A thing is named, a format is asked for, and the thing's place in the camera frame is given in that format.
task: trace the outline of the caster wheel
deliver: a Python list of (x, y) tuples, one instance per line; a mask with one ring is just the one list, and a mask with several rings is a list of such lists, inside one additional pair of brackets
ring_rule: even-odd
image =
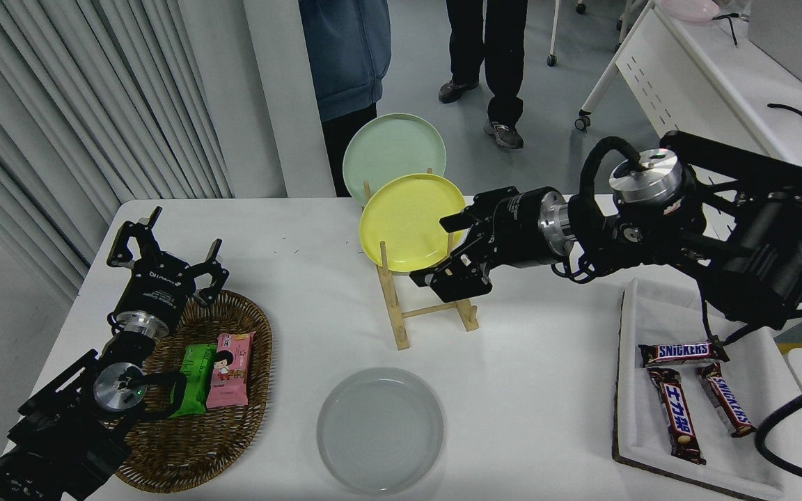
[(590, 126), (590, 117), (580, 117), (574, 121), (574, 127), (577, 130), (586, 130)]

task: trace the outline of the green snack package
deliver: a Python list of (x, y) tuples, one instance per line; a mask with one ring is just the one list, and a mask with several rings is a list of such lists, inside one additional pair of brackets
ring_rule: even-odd
[(184, 349), (181, 374), (187, 377), (187, 389), (184, 390), (181, 408), (170, 418), (206, 412), (206, 392), (210, 389), (214, 355), (216, 345), (213, 344), (192, 344)]

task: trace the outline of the gray floor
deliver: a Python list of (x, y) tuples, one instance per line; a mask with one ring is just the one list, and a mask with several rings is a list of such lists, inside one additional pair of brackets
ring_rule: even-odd
[[(490, 90), (482, 85), (452, 104), (440, 104), (437, 90), (450, 77), (450, 25), (443, 0), (389, 0), (392, 61), (383, 81), (379, 114), (396, 111), (429, 120), (448, 149), (446, 177), (464, 194), (515, 185), (521, 191), (551, 185), (576, 193), (583, 159), (605, 136), (621, 136), (637, 149), (658, 145), (627, 84), (614, 84), (593, 111), (588, 132), (574, 128), (577, 111), (608, 65), (618, 32), (615, 22), (621, 0), (588, 0), (586, 14), (575, 13), (574, 0), (563, 0), (556, 36), (558, 65), (547, 66), (554, 2), (528, 3), (525, 30), (525, 79), (519, 97), (525, 114), (518, 128), (525, 139), (521, 151), (505, 151), (482, 132)], [(609, 155), (611, 165), (619, 161)], [(607, 193), (599, 177), (596, 189)]]

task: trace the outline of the white tray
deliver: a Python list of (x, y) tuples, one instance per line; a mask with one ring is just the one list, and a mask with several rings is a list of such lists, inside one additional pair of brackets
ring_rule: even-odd
[[(713, 308), (709, 320), (711, 329), (721, 339), (741, 325), (719, 317)], [(615, 460), (736, 498), (783, 498), (789, 491), (783, 487), (783, 476), (789, 473), (777, 469), (757, 453), (754, 434), (743, 438), (729, 436), (695, 375), (695, 369), (703, 365), (671, 368), (681, 374), (682, 389), (707, 464), (699, 466), (671, 456), (668, 424), (658, 393), (642, 368), (637, 344), (703, 339), (706, 336), (697, 288), (680, 289), (644, 280), (630, 283), (621, 311)], [(748, 334), (726, 347), (726, 353), (731, 361), (722, 364), (723, 378), (754, 425), (760, 425), (773, 410), (799, 395), (796, 381), (770, 332)], [(802, 466), (802, 413), (776, 426), (766, 443), (770, 450), (786, 459), (799, 459)]]

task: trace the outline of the snickers bar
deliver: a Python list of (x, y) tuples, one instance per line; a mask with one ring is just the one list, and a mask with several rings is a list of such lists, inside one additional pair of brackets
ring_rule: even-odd
[(673, 369), (649, 367), (652, 384), (658, 390), (661, 405), (668, 418), (668, 435), (670, 436), (670, 453), (672, 456), (691, 461), (694, 464), (706, 464), (701, 457), (698, 437), (691, 425), (689, 406), (685, 403), (685, 394), (680, 384), (680, 374)]
[(735, 399), (732, 388), (723, 379), (723, 372), (719, 364), (710, 364), (698, 369), (698, 377), (704, 393), (714, 405), (717, 415), (732, 437), (744, 437), (757, 431), (757, 426), (748, 419), (747, 413)]
[(643, 367), (696, 364), (710, 360), (729, 361), (722, 346), (715, 346), (706, 340), (685, 344), (641, 344), (639, 352), (643, 357)]

